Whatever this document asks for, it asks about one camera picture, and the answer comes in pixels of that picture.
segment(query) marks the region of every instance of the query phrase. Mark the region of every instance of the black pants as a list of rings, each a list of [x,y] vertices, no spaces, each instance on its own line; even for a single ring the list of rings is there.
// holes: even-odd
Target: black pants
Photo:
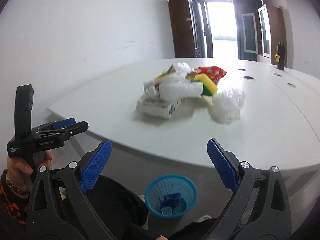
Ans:
[[[101,220],[117,239],[155,240],[159,237],[141,228],[147,221],[148,209],[137,195],[121,184],[99,176],[94,188],[88,190],[86,195]],[[200,240],[214,221],[215,219],[211,219],[202,223],[191,223],[170,236],[169,240]]]

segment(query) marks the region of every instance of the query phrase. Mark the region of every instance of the blue gripper pad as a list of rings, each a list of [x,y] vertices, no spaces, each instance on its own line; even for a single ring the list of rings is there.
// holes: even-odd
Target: blue gripper pad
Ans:
[[[238,176],[232,165],[216,143],[211,139],[207,144],[207,153],[215,166],[224,186],[233,192],[238,190]]]
[[[76,120],[74,118],[65,119],[62,121],[55,122],[52,126],[53,129],[61,129],[63,127],[66,127],[68,125],[76,123]]]
[[[98,149],[94,151],[94,156],[88,162],[87,166],[82,169],[81,172],[80,188],[83,193],[86,193],[88,189],[93,188],[100,173],[102,172],[102,169],[111,156],[111,151],[111,142],[108,140],[106,140],[102,145],[100,144],[98,146]]]

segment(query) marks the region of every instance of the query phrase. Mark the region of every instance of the dark curtain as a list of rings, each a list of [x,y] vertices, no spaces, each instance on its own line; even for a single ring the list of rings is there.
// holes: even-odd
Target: dark curtain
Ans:
[[[257,61],[257,54],[244,52],[243,45],[243,25],[241,20],[241,14],[254,13],[261,6],[261,0],[232,0],[236,14],[236,24],[238,32],[238,59]]]

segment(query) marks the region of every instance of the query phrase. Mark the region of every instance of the shoe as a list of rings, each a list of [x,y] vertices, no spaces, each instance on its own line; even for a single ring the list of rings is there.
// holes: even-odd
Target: shoe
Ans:
[[[212,217],[210,217],[209,215],[204,215],[203,217],[200,217],[198,220],[196,220],[197,223],[201,223],[205,220],[211,219]]]
[[[138,196],[144,203],[146,202],[145,200],[144,200],[144,195],[140,195],[140,196]]]

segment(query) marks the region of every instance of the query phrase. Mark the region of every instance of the metal screw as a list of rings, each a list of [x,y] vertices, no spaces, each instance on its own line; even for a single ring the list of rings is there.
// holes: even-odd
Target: metal screw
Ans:
[[[76,163],[76,162],[69,163],[69,168],[70,169],[74,169],[76,166],[78,166],[78,163]]]
[[[241,163],[241,166],[244,167],[245,169],[247,169],[250,167],[250,164],[247,162],[243,162],[243,163]]]
[[[272,169],[273,172],[278,172],[279,171],[278,167],[276,167],[276,166],[272,166],[271,169]]]
[[[46,166],[41,166],[39,169],[40,172],[45,172],[46,170],[47,170]]]

